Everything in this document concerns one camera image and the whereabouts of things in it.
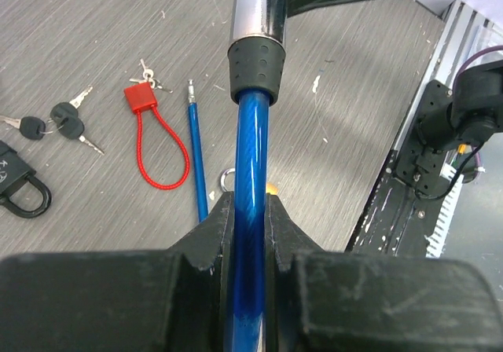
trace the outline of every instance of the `black key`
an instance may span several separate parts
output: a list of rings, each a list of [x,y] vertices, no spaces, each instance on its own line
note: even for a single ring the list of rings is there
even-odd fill
[[[69,140],[77,140],[84,134],[84,123],[81,119],[74,116],[67,116],[59,126],[60,134]]]
[[[66,123],[68,118],[79,118],[79,110],[68,102],[61,102],[56,104],[50,111],[50,118],[61,127]]]
[[[30,140],[42,140],[46,132],[46,124],[42,119],[34,116],[25,116],[21,119],[19,131]]]

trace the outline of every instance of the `gray wooden surface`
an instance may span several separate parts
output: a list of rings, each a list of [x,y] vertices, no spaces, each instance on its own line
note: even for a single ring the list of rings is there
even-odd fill
[[[174,89],[160,113],[189,147],[185,88],[194,79],[208,193],[233,166],[237,107],[226,49],[233,0],[2,0],[0,113],[46,118],[94,87],[81,107],[101,157],[58,134],[0,138],[39,171],[53,206],[23,220],[0,209],[0,255],[18,251],[166,248],[196,224],[193,176],[175,191],[148,185],[135,161],[136,122],[123,96],[140,58]],[[280,100],[271,109],[269,181],[321,246],[344,248],[416,90],[442,23],[410,0],[318,10],[289,21]],[[317,93],[313,82],[320,75]],[[178,180],[182,154],[151,114],[145,165]],[[15,200],[35,206],[36,192]]]

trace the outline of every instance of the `blue rod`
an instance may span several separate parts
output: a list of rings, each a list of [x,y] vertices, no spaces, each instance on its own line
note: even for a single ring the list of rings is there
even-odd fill
[[[270,97],[245,90],[237,119],[233,351],[257,351],[264,306],[264,211]]]
[[[206,182],[204,181],[203,150],[199,133],[199,120],[197,118],[197,103],[194,96],[193,81],[189,80],[189,125],[190,141],[194,161],[194,175],[196,176],[197,215],[199,222],[207,217]]]

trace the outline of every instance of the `black padlock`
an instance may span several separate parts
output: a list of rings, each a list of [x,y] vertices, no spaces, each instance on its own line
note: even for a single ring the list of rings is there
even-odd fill
[[[24,162],[14,149],[0,140],[0,205],[22,218],[35,218],[47,211],[53,197],[35,174],[36,171]],[[33,211],[26,211],[10,201],[10,197],[27,182],[42,194],[42,203]]]

